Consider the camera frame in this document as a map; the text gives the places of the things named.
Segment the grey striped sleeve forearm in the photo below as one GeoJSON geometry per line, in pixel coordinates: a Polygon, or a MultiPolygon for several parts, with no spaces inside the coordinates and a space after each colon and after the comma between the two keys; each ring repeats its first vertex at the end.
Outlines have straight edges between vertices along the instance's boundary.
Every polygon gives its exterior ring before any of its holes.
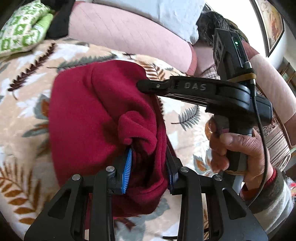
{"type": "Polygon", "coordinates": [[[265,232],[270,235],[288,218],[293,209],[293,200],[284,174],[274,168],[273,175],[264,185],[255,201],[251,201],[258,189],[243,186],[240,197],[249,205],[265,232]]]}

